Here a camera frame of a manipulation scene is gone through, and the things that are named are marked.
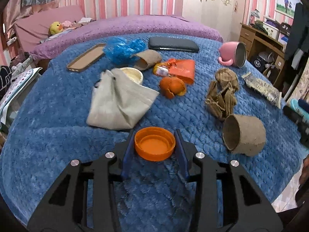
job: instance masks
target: orange plastic wrapper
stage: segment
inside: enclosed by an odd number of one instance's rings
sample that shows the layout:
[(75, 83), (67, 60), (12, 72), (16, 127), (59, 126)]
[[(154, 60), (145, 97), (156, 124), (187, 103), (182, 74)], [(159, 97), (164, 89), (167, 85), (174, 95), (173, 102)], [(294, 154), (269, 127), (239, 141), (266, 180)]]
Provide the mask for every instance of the orange plastic wrapper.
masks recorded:
[(168, 69), (171, 77), (178, 77), (185, 83), (192, 85), (195, 75), (195, 61), (192, 59), (175, 59), (171, 58), (164, 63), (157, 64), (154, 68), (154, 74), (165, 77), (166, 72), (161, 69)]

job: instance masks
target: bed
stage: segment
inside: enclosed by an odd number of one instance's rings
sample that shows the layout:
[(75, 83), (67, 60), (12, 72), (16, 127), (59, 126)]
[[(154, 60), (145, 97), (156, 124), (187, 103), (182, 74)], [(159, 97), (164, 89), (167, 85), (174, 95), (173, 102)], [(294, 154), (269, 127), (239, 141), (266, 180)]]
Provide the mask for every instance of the bed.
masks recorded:
[[(188, 86), (183, 97), (168, 100), (159, 95), (134, 129), (159, 126), (174, 131), (179, 128), (185, 140), (213, 159), (221, 162), (237, 159), (268, 200), (274, 201), (299, 170), (304, 149), (299, 143), (296, 126), (281, 110), (249, 90), (240, 76), (251, 71), (255, 76), (265, 78), (248, 62), (242, 69), (232, 68), (241, 87), (236, 93), (238, 104), (234, 112), (261, 119), (267, 141), (263, 151), (255, 157), (231, 155), (222, 141), (222, 123), (209, 114), (204, 104), (209, 83), (222, 67), (217, 62), (221, 42), (163, 33), (123, 37), (128, 40), (139, 38), (147, 43), (151, 36), (186, 38), (199, 45), (199, 53), (161, 51), (163, 60), (170, 57), (194, 59), (195, 83)], [(75, 44), (52, 59), (13, 122), (0, 155), (0, 193), (23, 224), (27, 224), (44, 193), (69, 161), (97, 159), (128, 135), (86, 124), (93, 85), (100, 72), (114, 67), (110, 60), (102, 57), (82, 73), (66, 70), (66, 65), (75, 57), (107, 40), (100, 38)], [(144, 72), (144, 86), (158, 90), (159, 81), (151, 70)], [(184, 182), (174, 156), (153, 163), (135, 155), (130, 180), (115, 185), (122, 230), (183, 231), (192, 214), (194, 192), (195, 184)]]
[(134, 15), (97, 20), (40, 44), (41, 40), (48, 37), (49, 26), (54, 21), (78, 22), (83, 16), (81, 8), (76, 5), (50, 9), (16, 21), (14, 30), (21, 48), (28, 52), (35, 62), (49, 61), (73, 44), (113, 35), (157, 32), (191, 35), (223, 42), (217, 30), (183, 17)]

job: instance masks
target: metal screw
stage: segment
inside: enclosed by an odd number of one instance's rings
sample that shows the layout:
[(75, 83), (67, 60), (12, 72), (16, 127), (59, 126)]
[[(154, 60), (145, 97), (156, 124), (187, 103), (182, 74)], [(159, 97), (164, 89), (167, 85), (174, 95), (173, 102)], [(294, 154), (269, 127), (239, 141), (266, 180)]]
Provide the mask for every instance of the metal screw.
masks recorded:
[(79, 164), (78, 159), (74, 159), (74, 160), (71, 161), (71, 166), (73, 166), (73, 167), (77, 166), (78, 164)]
[(233, 159), (233, 160), (231, 161), (231, 165), (232, 165), (233, 167), (238, 167), (238, 166), (239, 166), (239, 162), (238, 162), (237, 160)]
[(108, 158), (108, 159), (111, 159), (115, 156), (115, 154), (113, 152), (108, 152), (105, 154), (105, 157)]
[(205, 154), (201, 153), (201, 152), (198, 152), (195, 154), (195, 156), (199, 159), (203, 159), (205, 157)]

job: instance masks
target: orange bottle cap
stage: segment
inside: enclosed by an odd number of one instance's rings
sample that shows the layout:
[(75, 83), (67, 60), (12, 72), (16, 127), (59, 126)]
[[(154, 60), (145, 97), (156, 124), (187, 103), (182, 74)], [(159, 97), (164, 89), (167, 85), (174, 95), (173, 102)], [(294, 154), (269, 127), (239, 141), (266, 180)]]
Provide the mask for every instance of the orange bottle cap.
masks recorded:
[(134, 137), (135, 150), (140, 157), (150, 161), (167, 159), (174, 151), (174, 135), (160, 127), (146, 127), (139, 130)]

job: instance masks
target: blue fuzzy blanket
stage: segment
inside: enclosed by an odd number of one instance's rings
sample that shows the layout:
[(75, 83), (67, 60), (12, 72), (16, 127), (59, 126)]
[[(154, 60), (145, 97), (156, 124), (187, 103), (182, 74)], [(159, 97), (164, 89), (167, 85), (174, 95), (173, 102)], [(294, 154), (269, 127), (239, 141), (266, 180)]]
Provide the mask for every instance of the blue fuzzy blanket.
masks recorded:
[[(218, 64), (220, 42), (182, 35), (136, 34), (148, 42), (151, 36), (187, 38), (200, 47), (199, 53), (162, 51), (163, 60), (194, 59), (195, 82), (182, 97), (168, 100), (159, 95), (135, 129), (159, 126), (173, 132), (179, 128), (184, 140), (195, 144), (213, 159), (227, 163), (237, 159), (272, 202), (299, 170), (302, 147), (296, 126), (278, 108), (244, 85), (241, 75), (251, 71), (263, 78), (248, 62), (242, 69), (232, 68), (239, 77), (236, 114), (257, 116), (266, 129), (266, 145), (255, 157), (232, 155), (222, 140), (222, 123), (205, 108), (205, 96)], [(114, 65), (100, 58), (82, 73), (67, 71), (66, 65), (98, 43), (101, 38), (67, 48), (53, 59), (35, 84), (15, 119), (0, 156), (0, 192), (9, 208), (27, 224), (44, 193), (66, 167), (78, 158), (95, 160), (111, 151), (115, 142), (128, 133), (87, 126), (92, 88), (100, 73)], [(143, 85), (158, 90), (159, 77), (145, 71)], [(193, 211), (195, 184), (180, 175), (174, 156), (163, 162), (145, 161), (135, 155), (131, 178), (115, 184), (115, 195), (122, 230), (184, 231)]]

